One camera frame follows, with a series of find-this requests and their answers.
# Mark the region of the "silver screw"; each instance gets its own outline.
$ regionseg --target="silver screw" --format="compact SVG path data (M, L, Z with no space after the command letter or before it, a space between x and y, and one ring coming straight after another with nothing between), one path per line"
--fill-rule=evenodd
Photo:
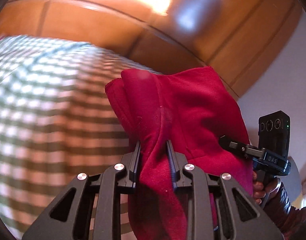
M87 178L87 174L85 174L85 173L80 173L77 176L77 179L79 179L79 180L85 180L86 178Z
M184 166L184 168L186 169L186 170L188 170L188 171L192 171L192 170L194 170L195 169L195 166L193 165L193 164L186 164L185 166Z
M232 176L231 176L229 173L223 173L223 174L222 174L222 178L225 179L225 180L230 180L231 177L232 177Z
M124 169L124 165L122 163L115 164L114 169L121 171Z

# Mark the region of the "camera lens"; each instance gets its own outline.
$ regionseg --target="camera lens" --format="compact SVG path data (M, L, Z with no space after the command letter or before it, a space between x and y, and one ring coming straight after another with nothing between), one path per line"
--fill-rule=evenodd
M259 129L261 132L265 129L265 124L263 122L260 124Z
M277 120L275 121L275 128L276 128L276 129L280 128L280 125L281 125L281 122L280 122L279 119L277 119Z
M266 130L267 130L268 132L270 132L270 131L272 130L272 128L273 128L273 122L272 122L272 120L267 121L267 123L266 123Z

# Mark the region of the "red cloth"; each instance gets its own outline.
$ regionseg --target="red cloth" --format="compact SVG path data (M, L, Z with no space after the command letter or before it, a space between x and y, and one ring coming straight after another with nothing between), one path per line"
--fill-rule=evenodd
M223 150L227 135L249 143L235 100L211 67L174 75L128 69L106 86L111 106L135 146L141 141L141 175L129 195L129 219L138 240L183 240L184 207L171 186L165 142L205 172L229 172L252 194L252 162Z

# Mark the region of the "green and white checkered fabric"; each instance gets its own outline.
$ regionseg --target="green and white checkered fabric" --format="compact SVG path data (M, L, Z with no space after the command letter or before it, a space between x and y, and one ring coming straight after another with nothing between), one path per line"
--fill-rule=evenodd
M16 238L75 175L128 152L104 91L127 68L150 70L86 42L0 40L0 217ZM134 239L121 202L122 239Z

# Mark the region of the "gray wall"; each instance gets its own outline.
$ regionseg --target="gray wall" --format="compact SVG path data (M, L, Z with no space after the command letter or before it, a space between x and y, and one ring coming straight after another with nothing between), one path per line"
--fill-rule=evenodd
M258 118L282 110L291 119L289 155L306 177L306 14L288 44L238 104L251 142L258 145Z

